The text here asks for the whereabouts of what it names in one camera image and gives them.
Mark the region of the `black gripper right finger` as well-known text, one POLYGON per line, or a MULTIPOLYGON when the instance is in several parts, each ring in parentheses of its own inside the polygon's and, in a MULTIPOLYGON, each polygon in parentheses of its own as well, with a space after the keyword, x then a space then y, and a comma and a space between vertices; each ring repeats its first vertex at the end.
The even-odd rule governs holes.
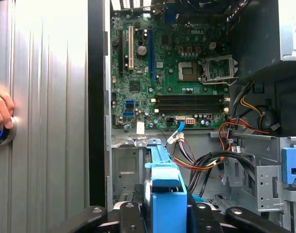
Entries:
POLYGON ((288 233, 289 230, 242 207, 230 207, 222 214, 199 202, 190 206, 190 232, 288 233))

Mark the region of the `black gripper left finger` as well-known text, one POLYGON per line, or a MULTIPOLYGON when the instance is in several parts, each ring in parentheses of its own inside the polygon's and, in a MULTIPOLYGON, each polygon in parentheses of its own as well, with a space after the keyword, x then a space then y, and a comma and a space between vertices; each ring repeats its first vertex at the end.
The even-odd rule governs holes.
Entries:
POLYGON ((145 220, 136 202, 124 202, 108 211, 90 206, 54 227, 56 233, 144 233, 145 220))

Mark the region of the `person's hand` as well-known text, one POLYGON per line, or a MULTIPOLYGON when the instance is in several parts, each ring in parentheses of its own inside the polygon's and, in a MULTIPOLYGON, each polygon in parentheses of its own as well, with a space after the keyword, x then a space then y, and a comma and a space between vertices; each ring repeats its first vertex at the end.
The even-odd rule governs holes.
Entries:
POLYGON ((10 95, 0 87, 0 131, 4 128, 13 128, 14 108, 15 105, 10 95))

